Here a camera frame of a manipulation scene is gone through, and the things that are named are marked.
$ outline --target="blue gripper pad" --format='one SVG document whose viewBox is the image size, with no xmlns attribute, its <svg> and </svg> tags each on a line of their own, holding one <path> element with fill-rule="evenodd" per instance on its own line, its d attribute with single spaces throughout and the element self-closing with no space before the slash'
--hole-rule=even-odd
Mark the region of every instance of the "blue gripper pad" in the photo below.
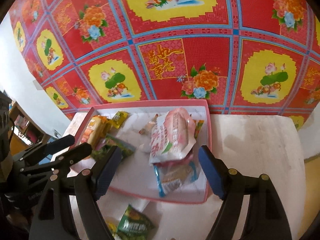
<svg viewBox="0 0 320 240">
<path fill-rule="evenodd" d="M 213 193 L 224 200 L 226 191 L 223 185 L 223 172 L 228 172 L 228 168 L 222 160 L 213 156 L 206 145 L 200 147 L 198 158 Z"/>
<path fill-rule="evenodd" d="M 108 187 L 116 173 L 122 159 L 121 149 L 117 147 L 113 155 L 108 160 L 107 164 L 103 167 L 103 170 L 97 180 L 97 189 L 94 193 L 95 199 L 99 200 L 100 197 L 107 193 Z"/>
</svg>

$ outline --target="pink tray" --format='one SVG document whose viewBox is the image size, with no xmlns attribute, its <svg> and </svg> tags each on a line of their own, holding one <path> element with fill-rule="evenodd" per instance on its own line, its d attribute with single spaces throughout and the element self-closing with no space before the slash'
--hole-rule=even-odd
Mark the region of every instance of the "pink tray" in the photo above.
<svg viewBox="0 0 320 240">
<path fill-rule="evenodd" d="M 164 114 L 177 107 L 184 107 L 192 114 L 194 119 L 202 119 L 205 121 L 195 147 L 199 148 L 201 145 L 208 145 L 211 149 L 209 108 L 206 100 L 199 99 L 149 100 L 94 106 L 87 113 L 80 125 L 80 128 L 75 135 L 76 143 L 72 147 L 79 145 L 83 132 L 94 115 L 100 114 L 112 118 L 119 110 L 128 112 L 130 116 L 121 128 L 116 131 L 116 136 L 138 147 L 140 143 L 142 143 L 139 141 L 141 136 L 138 134 L 138 131 L 156 113 Z M 207 200 L 208 184 L 203 171 L 201 171 L 199 179 L 196 182 L 185 185 L 169 193 L 166 197 L 160 198 L 156 176 L 153 167 L 148 164 L 148 161 L 149 155 L 137 150 L 133 156 L 126 158 L 120 164 L 109 189 L 151 201 L 201 204 Z M 94 163 L 95 161 L 90 158 L 88 160 L 80 161 L 71 168 L 76 172 L 81 172 L 83 169 L 92 168 Z"/>
</svg>

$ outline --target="plastic food wrapper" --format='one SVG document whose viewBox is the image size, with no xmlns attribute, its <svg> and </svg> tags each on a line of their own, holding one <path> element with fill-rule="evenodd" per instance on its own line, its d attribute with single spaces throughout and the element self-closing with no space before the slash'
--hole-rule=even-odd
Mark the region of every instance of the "plastic food wrapper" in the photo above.
<svg viewBox="0 0 320 240">
<path fill-rule="evenodd" d="M 146 215 L 129 205 L 119 222 L 116 233 L 122 240 L 145 240 L 153 228 L 153 223 Z"/>
<path fill-rule="evenodd" d="M 158 114 L 156 114 L 140 131 L 139 134 L 150 134 L 153 127 L 156 125 L 156 120 L 158 118 Z"/>
<path fill-rule="evenodd" d="M 105 137 L 111 125 L 109 119 L 105 116 L 95 115 L 91 118 L 84 134 L 81 138 L 80 144 L 89 143 L 92 148 L 95 148 L 99 138 Z"/>
<path fill-rule="evenodd" d="M 152 129 L 149 163 L 182 160 L 196 143 L 196 124 L 184 108 L 176 108 L 157 118 Z"/>
<path fill-rule="evenodd" d="M 197 138 L 204 120 L 199 120 L 198 123 L 194 120 L 194 123 L 197 124 L 194 137 Z M 159 196 L 165 197 L 169 192 L 193 183 L 199 178 L 200 170 L 199 163 L 194 158 L 193 149 L 182 160 L 154 164 Z"/>
<path fill-rule="evenodd" d="M 124 111 L 118 111 L 115 116 L 111 119 L 111 123 L 112 125 L 119 129 L 119 127 L 121 126 L 121 124 L 125 121 L 125 119 L 128 118 L 128 113 L 124 112 Z"/>
<path fill-rule="evenodd" d="M 112 146 L 118 146 L 121 149 L 122 160 L 136 151 L 136 148 L 131 144 L 124 142 L 110 134 L 106 135 L 105 139 L 101 139 L 98 143 L 96 150 L 90 155 L 95 161 L 100 160 Z"/>
<path fill-rule="evenodd" d="M 195 182 L 199 177 L 199 170 L 193 161 L 188 164 L 173 166 L 154 165 L 159 196 L 165 197 L 169 192 L 180 188 L 182 185 Z"/>
</svg>

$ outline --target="white table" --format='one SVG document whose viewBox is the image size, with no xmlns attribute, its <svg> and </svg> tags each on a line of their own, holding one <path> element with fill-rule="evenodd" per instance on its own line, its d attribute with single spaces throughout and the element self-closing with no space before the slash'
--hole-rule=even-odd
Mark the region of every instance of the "white table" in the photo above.
<svg viewBox="0 0 320 240">
<path fill-rule="evenodd" d="M 85 116 L 78 113 L 64 134 L 75 134 Z M 287 214 L 293 240 L 297 239 L 304 210 L 306 181 L 303 152 L 292 120 L 276 115 L 211 115 L 212 149 L 216 158 L 243 175 L 270 176 Z M 81 239 L 87 239 L 74 196 L 70 197 L 75 223 Z M 120 220 L 128 204 L 143 212 L 157 225 L 150 239 L 204 240 L 222 201 L 211 195 L 201 205 L 155 203 L 120 195 L 110 190 L 98 201 L 104 218 Z M 233 239 L 243 230 L 249 198 L 245 196 Z"/>
</svg>

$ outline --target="metal screw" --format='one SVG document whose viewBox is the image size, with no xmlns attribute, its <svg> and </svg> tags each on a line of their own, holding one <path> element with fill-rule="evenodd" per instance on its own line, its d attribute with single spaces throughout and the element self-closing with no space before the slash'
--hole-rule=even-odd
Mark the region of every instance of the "metal screw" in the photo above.
<svg viewBox="0 0 320 240">
<path fill-rule="evenodd" d="M 89 175 L 90 174 L 90 170 L 89 169 L 85 169 L 85 170 L 83 170 L 81 173 L 82 173 L 82 175 L 84 175 L 84 176 L 87 176 L 87 175 Z"/>
<path fill-rule="evenodd" d="M 50 180 L 54 181 L 57 178 L 58 178 L 58 175 L 57 174 L 53 174 L 53 175 L 51 175 Z"/>
<path fill-rule="evenodd" d="M 269 176 L 267 174 L 261 174 L 261 179 L 268 180 Z"/>
<path fill-rule="evenodd" d="M 236 175 L 238 171 L 236 169 L 229 169 L 229 174 Z"/>
</svg>

